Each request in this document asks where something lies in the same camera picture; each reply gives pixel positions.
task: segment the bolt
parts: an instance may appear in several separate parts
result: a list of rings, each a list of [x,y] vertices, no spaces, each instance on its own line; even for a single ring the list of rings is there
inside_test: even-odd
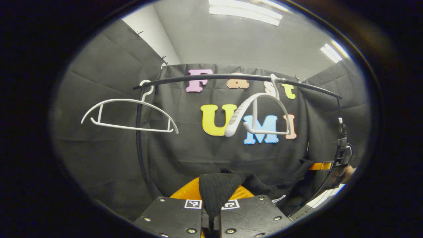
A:
[[[189,228],[187,230],[187,232],[190,233],[190,234],[195,234],[197,232],[197,230],[196,229]]]
[[[234,234],[236,232],[235,229],[227,229],[226,234]]]

